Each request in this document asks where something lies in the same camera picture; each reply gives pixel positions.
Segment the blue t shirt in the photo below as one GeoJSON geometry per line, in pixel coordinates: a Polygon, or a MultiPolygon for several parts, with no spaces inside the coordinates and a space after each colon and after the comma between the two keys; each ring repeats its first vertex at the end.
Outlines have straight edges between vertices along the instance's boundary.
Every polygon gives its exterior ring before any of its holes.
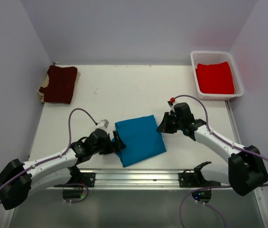
{"type": "Polygon", "coordinates": [[[124,168],[166,152],[153,115],[116,122],[115,129],[126,145],[116,153],[124,168]]]}

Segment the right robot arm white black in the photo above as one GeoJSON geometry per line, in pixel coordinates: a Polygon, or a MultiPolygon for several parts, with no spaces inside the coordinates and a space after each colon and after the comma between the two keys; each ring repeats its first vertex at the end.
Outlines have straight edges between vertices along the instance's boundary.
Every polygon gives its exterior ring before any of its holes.
{"type": "Polygon", "coordinates": [[[191,187],[218,186],[223,183],[245,196],[268,181],[266,167],[255,146],[245,147],[216,131],[208,130],[206,121],[194,118],[187,103],[169,101],[168,105],[171,110],[164,113],[157,132],[174,134],[181,131],[183,135],[211,149],[228,164],[227,167],[216,167],[210,161],[205,161],[194,167],[193,172],[180,173],[179,177],[191,187]]]}

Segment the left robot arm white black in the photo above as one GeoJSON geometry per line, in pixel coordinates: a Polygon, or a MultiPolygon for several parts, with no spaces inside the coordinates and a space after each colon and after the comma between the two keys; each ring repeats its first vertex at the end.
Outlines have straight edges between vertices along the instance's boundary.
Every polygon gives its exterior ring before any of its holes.
{"type": "Polygon", "coordinates": [[[95,154],[121,152],[126,144],[117,131],[114,138],[102,129],[88,137],[70,143],[65,151],[34,161],[10,161],[0,173],[0,202],[10,210],[22,204],[29,195],[56,185],[76,186],[81,181],[78,164],[87,162],[95,154]]]}

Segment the bright red t shirt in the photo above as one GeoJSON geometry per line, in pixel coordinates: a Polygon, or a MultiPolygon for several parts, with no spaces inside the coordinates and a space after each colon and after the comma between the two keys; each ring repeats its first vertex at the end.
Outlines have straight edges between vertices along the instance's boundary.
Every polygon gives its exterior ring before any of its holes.
{"type": "Polygon", "coordinates": [[[227,95],[235,93],[231,68],[228,62],[211,65],[198,64],[195,70],[202,93],[227,95]]]}

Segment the white plastic basket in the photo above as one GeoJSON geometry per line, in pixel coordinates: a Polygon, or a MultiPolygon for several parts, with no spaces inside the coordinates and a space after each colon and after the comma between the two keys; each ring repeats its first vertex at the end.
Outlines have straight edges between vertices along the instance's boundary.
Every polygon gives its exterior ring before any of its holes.
{"type": "Polygon", "coordinates": [[[240,97],[243,95],[243,87],[241,84],[241,80],[239,77],[239,73],[235,62],[232,56],[228,52],[222,51],[193,51],[190,54],[191,63],[193,67],[194,80],[197,89],[197,97],[201,100],[230,100],[235,97],[240,97]],[[232,79],[234,83],[235,93],[231,95],[227,94],[205,94],[200,91],[197,76],[196,76],[196,68],[198,64],[211,65],[211,64],[219,64],[223,62],[228,62],[231,68],[232,79]]]}

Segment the dark red folded t shirt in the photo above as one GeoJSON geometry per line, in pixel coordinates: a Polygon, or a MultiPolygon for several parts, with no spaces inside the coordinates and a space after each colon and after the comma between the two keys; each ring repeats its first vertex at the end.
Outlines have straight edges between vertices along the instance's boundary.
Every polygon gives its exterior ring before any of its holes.
{"type": "Polygon", "coordinates": [[[47,71],[49,84],[44,89],[45,103],[70,104],[73,98],[78,69],[74,66],[51,65],[47,71]]]}

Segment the beige folded t shirt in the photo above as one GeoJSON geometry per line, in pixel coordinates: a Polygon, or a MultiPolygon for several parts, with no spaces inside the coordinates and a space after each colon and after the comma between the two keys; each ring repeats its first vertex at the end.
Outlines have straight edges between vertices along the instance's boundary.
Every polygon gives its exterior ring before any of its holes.
{"type": "Polygon", "coordinates": [[[41,87],[39,88],[39,90],[38,90],[38,96],[39,96],[39,99],[40,99],[40,101],[42,102],[42,103],[44,103],[45,101],[44,101],[44,89],[48,86],[48,84],[49,84],[49,76],[47,75],[46,76],[46,78],[45,78],[45,80],[44,80],[44,82],[43,82],[43,84],[41,85],[41,87]]]}

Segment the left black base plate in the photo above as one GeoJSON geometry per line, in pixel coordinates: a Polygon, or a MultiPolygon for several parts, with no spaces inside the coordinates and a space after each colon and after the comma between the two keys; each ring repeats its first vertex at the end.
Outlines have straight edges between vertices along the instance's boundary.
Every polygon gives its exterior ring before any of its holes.
{"type": "Polygon", "coordinates": [[[79,174],[72,174],[70,180],[66,184],[55,185],[54,187],[79,187],[93,188],[96,180],[96,173],[94,172],[80,172],[79,174]]]}

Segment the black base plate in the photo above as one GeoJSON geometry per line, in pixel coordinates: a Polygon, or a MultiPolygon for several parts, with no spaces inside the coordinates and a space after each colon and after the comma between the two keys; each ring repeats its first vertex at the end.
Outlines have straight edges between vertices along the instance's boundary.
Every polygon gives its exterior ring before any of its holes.
{"type": "Polygon", "coordinates": [[[178,173],[178,182],[180,188],[221,186],[220,182],[206,180],[201,174],[201,171],[198,170],[184,170],[178,173]]]}
{"type": "Polygon", "coordinates": [[[96,173],[94,172],[80,172],[79,174],[72,174],[70,180],[66,184],[55,185],[54,187],[79,187],[93,188],[96,180],[96,173]]]}

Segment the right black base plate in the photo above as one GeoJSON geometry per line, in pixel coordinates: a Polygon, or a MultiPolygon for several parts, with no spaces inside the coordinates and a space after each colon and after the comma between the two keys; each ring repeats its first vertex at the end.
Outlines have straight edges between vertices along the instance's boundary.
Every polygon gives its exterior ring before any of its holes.
{"type": "Polygon", "coordinates": [[[221,186],[220,182],[206,180],[201,174],[201,171],[198,170],[184,170],[178,173],[178,182],[180,188],[221,186]]]}

